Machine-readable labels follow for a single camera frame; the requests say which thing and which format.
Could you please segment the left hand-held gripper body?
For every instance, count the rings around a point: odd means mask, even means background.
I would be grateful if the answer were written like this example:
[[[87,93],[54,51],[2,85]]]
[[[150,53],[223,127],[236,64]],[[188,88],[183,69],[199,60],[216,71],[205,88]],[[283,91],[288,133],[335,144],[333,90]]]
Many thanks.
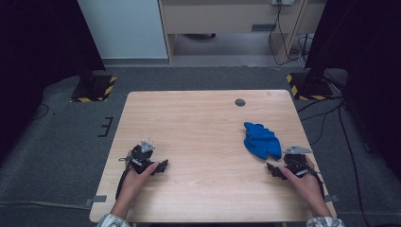
[[[155,147],[151,143],[142,140],[131,150],[131,166],[138,174],[144,172],[152,164],[150,157],[154,149]]]

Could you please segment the black floor tape mark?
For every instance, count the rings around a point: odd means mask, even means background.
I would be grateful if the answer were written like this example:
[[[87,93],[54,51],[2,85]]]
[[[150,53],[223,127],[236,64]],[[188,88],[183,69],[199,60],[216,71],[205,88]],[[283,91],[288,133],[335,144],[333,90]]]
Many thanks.
[[[110,132],[112,124],[113,124],[113,117],[112,116],[106,116],[105,117],[105,121],[100,126],[101,132],[98,135],[98,137],[107,137],[109,132]]]

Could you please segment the white cabinet panel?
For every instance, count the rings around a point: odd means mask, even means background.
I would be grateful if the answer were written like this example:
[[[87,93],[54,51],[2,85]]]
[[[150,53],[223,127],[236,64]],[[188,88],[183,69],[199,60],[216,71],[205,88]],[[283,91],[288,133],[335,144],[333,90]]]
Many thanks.
[[[158,0],[78,0],[102,59],[166,59]]]

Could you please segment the person's right hand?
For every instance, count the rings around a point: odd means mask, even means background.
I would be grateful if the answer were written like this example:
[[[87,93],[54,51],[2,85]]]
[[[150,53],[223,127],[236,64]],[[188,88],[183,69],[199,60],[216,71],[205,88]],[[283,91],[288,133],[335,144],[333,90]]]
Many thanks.
[[[325,207],[318,181],[312,174],[306,173],[304,177],[299,178],[284,166],[280,166],[279,169],[292,183],[310,209],[323,209]]]

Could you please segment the blue cloth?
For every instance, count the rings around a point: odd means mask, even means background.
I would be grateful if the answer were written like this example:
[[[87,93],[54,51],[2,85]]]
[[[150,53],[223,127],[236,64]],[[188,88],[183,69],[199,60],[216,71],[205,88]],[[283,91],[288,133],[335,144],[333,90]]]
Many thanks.
[[[260,159],[267,160],[271,156],[274,160],[282,157],[279,139],[273,131],[270,131],[262,124],[245,122],[246,130],[244,146],[245,148]]]

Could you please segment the black curtain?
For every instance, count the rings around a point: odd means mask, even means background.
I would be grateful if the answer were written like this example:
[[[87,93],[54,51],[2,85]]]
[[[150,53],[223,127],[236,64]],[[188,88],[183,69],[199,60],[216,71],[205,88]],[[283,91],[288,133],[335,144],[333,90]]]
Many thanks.
[[[327,0],[306,67],[348,73],[354,118],[401,181],[401,0]]]
[[[44,88],[103,68],[78,0],[0,0],[0,162]]]

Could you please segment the grey rectangular desk label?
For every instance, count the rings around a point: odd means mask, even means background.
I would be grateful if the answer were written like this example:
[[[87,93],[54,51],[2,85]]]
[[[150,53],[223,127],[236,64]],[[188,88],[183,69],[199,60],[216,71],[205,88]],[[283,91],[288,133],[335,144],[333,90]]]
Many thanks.
[[[276,29],[276,24],[253,24],[252,31],[274,31]]]

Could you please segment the black yellow striped stand base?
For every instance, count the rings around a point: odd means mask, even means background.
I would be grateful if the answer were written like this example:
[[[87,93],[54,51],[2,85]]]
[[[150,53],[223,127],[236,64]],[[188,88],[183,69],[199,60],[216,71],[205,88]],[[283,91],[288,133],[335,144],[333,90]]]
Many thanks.
[[[290,73],[286,79],[296,100],[324,100],[333,97],[326,81],[314,79],[308,73]]]
[[[79,77],[78,85],[71,95],[71,101],[105,101],[108,99],[115,81],[115,76]]]

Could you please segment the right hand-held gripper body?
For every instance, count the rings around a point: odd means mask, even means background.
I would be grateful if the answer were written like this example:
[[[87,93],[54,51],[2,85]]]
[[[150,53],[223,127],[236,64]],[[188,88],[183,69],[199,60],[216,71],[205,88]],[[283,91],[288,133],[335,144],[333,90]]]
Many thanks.
[[[294,175],[301,178],[310,171],[310,166],[307,163],[305,154],[312,153],[310,148],[302,148],[297,145],[290,146],[283,150],[284,161],[286,168],[288,168]]]

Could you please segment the beige wooden desk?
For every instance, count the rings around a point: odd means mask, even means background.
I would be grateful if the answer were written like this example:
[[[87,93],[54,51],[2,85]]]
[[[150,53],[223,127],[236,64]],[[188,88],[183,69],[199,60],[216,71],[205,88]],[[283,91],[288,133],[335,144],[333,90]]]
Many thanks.
[[[312,34],[327,0],[295,0],[272,6],[271,0],[158,0],[167,54],[173,56],[178,34],[251,33],[253,24],[276,24],[269,32],[272,53],[280,62],[300,34]]]

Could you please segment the person's left hand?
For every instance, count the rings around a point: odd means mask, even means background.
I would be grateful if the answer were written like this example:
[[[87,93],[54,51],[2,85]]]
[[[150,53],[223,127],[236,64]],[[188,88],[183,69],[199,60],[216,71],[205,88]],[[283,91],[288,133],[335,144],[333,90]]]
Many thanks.
[[[121,185],[118,201],[131,203],[139,193],[147,178],[155,171],[158,163],[152,163],[141,174],[138,174],[130,164],[126,167],[126,177]]]

